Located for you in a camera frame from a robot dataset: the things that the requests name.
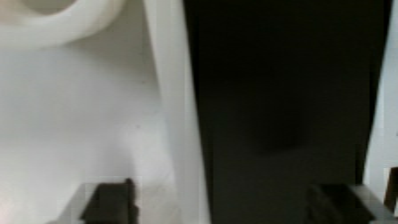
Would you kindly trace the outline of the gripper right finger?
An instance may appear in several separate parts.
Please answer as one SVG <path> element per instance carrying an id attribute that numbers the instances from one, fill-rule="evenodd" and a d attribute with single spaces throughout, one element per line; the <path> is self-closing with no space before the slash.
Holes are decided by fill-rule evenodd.
<path id="1" fill-rule="evenodd" d="M 319 184 L 307 190 L 307 224 L 398 224 L 362 185 Z"/>

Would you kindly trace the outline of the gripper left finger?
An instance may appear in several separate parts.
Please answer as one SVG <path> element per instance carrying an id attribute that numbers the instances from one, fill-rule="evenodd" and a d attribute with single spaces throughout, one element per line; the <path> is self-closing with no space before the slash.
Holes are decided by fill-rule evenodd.
<path id="1" fill-rule="evenodd" d="M 131 179 L 99 183 L 88 200 L 74 196 L 58 224 L 138 224 L 136 187 Z"/>

